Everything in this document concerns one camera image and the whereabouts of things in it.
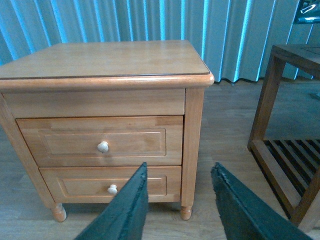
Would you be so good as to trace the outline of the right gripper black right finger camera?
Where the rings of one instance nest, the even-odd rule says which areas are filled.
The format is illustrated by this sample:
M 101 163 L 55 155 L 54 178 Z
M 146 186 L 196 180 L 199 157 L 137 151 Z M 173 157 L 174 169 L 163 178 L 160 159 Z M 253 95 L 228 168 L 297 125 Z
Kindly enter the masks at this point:
M 216 206 L 228 240 L 310 240 L 216 162 L 211 169 Z

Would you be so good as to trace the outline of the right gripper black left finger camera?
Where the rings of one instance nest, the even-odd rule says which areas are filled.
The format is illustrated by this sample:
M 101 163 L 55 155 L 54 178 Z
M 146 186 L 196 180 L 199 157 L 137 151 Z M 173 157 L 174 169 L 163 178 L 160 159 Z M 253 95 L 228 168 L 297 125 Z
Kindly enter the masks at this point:
M 77 240 L 140 240 L 148 213 L 148 170 L 144 162 Z

